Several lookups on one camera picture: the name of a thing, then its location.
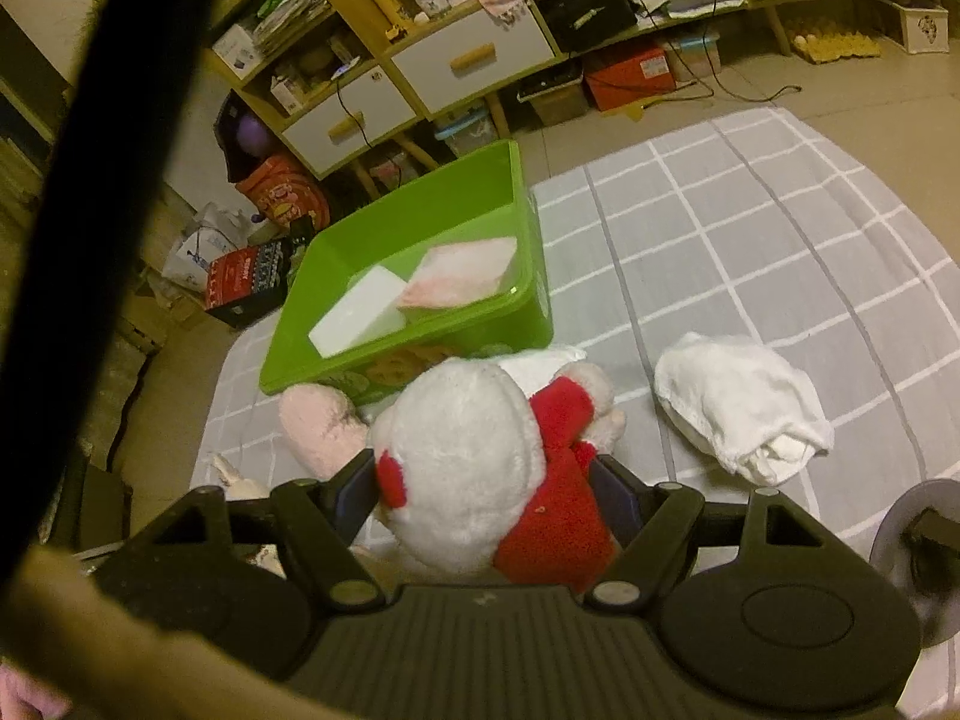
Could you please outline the stack of papers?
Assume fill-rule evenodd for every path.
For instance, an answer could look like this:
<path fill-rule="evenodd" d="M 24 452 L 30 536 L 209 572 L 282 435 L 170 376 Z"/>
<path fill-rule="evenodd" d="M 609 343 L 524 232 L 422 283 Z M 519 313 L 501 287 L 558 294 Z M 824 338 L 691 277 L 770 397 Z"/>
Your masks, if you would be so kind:
<path fill-rule="evenodd" d="M 252 43 L 259 54 L 276 49 L 286 37 L 331 8 L 329 0 L 267 0 L 257 11 Z"/>

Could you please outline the white plastic bag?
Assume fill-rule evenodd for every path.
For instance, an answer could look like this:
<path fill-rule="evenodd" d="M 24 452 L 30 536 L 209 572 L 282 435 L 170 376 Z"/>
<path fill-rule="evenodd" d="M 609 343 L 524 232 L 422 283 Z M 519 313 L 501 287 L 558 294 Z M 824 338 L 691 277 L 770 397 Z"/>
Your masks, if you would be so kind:
<path fill-rule="evenodd" d="M 161 277 L 192 293 L 203 293 L 213 262 L 244 249 L 251 222 L 240 211 L 205 205 L 172 244 Z"/>

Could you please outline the pink white sponge block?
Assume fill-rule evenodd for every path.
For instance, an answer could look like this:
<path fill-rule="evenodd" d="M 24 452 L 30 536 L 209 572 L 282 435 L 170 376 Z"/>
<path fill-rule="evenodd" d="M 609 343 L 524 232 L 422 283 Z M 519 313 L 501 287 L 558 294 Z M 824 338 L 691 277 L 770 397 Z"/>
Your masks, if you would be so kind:
<path fill-rule="evenodd" d="M 398 309 L 457 309 L 498 294 L 514 270 L 517 239 L 435 245 L 416 266 Z"/>

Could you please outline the grey checked floor mat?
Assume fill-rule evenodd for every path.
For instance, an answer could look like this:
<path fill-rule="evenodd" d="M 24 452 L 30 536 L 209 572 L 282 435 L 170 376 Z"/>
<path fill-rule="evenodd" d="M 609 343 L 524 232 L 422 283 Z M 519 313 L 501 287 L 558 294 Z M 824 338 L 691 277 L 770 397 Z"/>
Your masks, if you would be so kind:
<path fill-rule="evenodd" d="M 644 608 L 503 578 L 405 583 L 321 608 L 281 564 L 270 493 L 317 479 L 259 374 L 280 309 L 221 372 L 184 515 L 202 573 L 176 613 L 254 670 L 363 718 L 892 718 L 921 624 L 869 562 L 908 489 L 958 483 L 958 268 L 866 166 L 777 107 L 727 115 L 539 185 L 553 338 L 626 416 L 610 455 L 704 497 L 693 564 Z M 654 394 L 685 333 L 799 367 L 835 447 L 779 486 L 725 472 Z"/>

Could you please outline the wooden shelf cabinet with drawers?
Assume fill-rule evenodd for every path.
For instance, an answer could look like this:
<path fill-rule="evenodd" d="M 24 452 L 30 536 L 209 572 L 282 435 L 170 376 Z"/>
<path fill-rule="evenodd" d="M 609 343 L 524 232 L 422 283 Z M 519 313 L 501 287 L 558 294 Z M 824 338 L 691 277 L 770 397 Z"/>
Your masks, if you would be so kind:
<path fill-rule="evenodd" d="M 220 0 L 205 60 L 314 177 L 345 169 L 375 200 L 375 164 L 390 164 L 397 174 L 407 164 L 438 169 L 415 138 L 425 120 L 420 99 L 391 60 L 404 31 L 376 0 L 329 0 L 324 15 L 262 55 L 252 32 L 265 2 Z"/>

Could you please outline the clear bin black lid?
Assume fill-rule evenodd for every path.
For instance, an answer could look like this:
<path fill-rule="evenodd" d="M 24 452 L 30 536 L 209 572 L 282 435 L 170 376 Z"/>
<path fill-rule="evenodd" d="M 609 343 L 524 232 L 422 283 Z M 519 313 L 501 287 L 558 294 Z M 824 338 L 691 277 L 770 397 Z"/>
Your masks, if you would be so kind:
<path fill-rule="evenodd" d="M 584 93 L 583 67 L 566 62 L 524 78 L 517 101 L 532 107 L 544 127 L 578 119 L 590 109 Z"/>

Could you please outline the clear bin under console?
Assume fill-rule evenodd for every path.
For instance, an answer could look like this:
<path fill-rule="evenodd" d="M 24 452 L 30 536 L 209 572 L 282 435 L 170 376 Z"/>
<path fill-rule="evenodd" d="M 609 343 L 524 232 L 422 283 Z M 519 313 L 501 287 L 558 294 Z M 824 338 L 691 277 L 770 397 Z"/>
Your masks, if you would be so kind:
<path fill-rule="evenodd" d="M 677 85 L 711 78 L 722 68 L 719 34 L 716 31 L 667 37 L 661 39 L 658 46 L 664 51 L 667 66 Z"/>

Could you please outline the clear bin blue lid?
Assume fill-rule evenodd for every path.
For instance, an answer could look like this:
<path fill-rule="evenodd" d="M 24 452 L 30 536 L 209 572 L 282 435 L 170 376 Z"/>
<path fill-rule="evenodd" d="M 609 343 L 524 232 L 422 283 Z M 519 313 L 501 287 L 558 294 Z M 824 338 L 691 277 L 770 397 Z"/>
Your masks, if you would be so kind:
<path fill-rule="evenodd" d="M 446 145 L 456 158 L 485 148 L 500 138 L 487 106 L 475 106 L 455 114 L 447 124 L 434 127 L 434 139 Z"/>

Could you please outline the white cloth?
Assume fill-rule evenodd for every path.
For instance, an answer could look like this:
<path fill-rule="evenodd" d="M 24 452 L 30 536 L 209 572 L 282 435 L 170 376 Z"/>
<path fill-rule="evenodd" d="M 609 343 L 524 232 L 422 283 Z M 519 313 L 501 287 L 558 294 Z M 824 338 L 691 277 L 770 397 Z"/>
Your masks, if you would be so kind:
<path fill-rule="evenodd" d="M 654 394 L 695 449 L 755 486 L 786 483 L 835 447 L 812 379 L 747 337 L 685 333 L 659 356 Z"/>

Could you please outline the black bag on shelf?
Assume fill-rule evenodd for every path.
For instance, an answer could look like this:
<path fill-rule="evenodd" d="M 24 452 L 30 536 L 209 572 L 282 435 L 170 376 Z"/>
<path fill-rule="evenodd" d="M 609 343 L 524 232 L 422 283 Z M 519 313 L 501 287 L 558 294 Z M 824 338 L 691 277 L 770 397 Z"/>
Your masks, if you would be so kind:
<path fill-rule="evenodd" d="M 579 54 L 636 26 L 630 0 L 534 0 L 555 43 Z"/>

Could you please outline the egg carton tray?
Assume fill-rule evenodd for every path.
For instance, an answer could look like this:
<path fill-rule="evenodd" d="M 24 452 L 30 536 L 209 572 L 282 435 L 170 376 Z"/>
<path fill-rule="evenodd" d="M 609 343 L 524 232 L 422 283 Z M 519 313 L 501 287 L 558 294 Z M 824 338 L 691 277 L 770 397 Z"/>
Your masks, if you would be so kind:
<path fill-rule="evenodd" d="M 875 37 L 827 16 L 791 18 L 784 23 L 784 31 L 793 51 L 814 65 L 882 55 Z"/>

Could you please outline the white red plush toy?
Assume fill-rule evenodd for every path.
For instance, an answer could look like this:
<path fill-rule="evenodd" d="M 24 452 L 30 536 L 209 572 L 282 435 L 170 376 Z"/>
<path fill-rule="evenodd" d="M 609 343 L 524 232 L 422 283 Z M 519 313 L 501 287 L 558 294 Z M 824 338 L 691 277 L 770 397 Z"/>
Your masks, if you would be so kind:
<path fill-rule="evenodd" d="M 496 362 L 448 359 L 373 422 L 377 516 L 427 574 L 583 593 L 615 556 L 590 468 L 625 426 L 592 362 L 526 394 Z"/>

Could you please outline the grey round disc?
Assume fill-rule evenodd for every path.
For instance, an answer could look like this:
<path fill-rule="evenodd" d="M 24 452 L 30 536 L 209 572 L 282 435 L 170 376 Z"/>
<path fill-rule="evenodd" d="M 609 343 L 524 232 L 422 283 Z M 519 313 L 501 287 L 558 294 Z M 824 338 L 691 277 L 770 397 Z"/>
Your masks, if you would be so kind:
<path fill-rule="evenodd" d="M 869 554 L 871 566 L 913 606 L 921 647 L 958 634 L 958 483 L 928 479 L 885 514 Z"/>

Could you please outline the green plastic bin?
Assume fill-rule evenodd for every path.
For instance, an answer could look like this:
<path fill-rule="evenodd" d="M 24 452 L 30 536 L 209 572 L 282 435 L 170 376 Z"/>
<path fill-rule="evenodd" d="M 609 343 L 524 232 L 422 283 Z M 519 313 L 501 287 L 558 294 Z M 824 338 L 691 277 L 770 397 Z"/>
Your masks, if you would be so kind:
<path fill-rule="evenodd" d="M 409 281 L 431 249 L 513 238 L 498 293 L 448 309 L 413 309 L 395 332 L 324 356 L 309 332 L 373 268 Z M 553 338 L 537 203 L 519 145 L 500 140 L 452 161 L 319 232 L 280 310 L 259 374 L 265 395 L 324 383 L 356 405 L 409 385 L 448 358 L 493 358 L 545 348 Z"/>

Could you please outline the orange snack bag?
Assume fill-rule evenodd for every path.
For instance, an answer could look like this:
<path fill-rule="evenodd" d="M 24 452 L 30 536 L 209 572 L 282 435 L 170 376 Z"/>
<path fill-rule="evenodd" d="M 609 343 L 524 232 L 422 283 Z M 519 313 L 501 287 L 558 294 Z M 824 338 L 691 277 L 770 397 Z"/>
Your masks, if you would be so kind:
<path fill-rule="evenodd" d="M 331 204 L 316 177 L 286 151 L 268 156 L 249 176 L 236 182 L 235 189 L 285 231 L 301 218 L 309 220 L 316 231 L 332 222 Z"/>

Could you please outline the purple ball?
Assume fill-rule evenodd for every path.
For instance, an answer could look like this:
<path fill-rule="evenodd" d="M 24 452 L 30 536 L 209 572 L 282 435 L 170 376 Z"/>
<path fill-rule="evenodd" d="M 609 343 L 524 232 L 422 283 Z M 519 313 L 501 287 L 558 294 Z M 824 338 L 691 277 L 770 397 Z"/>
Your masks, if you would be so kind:
<path fill-rule="evenodd" d="M 261 160 L 275 149 L 274 132 L 254 114 L 244 114 L 239 119 L 236 142 L 242 151 Z"/>

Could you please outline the red cardboard box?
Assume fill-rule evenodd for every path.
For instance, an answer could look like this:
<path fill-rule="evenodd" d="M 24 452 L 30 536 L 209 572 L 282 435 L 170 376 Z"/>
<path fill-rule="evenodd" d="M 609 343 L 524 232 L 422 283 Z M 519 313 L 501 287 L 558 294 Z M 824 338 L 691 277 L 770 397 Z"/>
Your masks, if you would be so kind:
<path fill-rule="evenodd" d="M 589 54 L 583 68 L 584 81 L 601 112 L 672 93 L 677 87 L 667 55 L 656 44 L 608 46 Z"/>

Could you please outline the red patterned box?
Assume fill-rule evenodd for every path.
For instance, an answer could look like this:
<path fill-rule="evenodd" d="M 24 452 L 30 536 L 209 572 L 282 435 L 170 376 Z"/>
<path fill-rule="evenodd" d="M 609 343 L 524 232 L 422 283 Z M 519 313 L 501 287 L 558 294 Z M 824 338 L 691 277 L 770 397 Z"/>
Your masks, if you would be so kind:
<path fill-rule="evenodd" d="M 233 250 L 210 265 L 205 312 L 242 330 L 278 309 L 288 294 L 291 245 L 275 239 Z"/>

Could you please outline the pink plush toy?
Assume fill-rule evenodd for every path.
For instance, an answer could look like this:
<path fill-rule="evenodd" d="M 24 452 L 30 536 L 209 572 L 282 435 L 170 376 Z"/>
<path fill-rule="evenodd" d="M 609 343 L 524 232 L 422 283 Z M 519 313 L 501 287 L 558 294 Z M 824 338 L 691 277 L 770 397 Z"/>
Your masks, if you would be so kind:
<path fill-rule="evenodd" d="M 298 383 L 278 400 L 286 444 L 299 463 L 320 481 L 329 481 L 368 447 L 368 426 L 340 390 Z"/>

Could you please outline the white decorated storage box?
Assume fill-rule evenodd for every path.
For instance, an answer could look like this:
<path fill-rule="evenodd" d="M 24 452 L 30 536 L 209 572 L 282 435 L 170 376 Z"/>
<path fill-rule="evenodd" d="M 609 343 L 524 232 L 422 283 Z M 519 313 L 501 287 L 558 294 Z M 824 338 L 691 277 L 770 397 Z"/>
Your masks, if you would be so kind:
<path fill-rule="evenodd" d="M 871 0 L 875 29 L 905 54 L 947 54 L 950 11 L 939 0 Z"/>

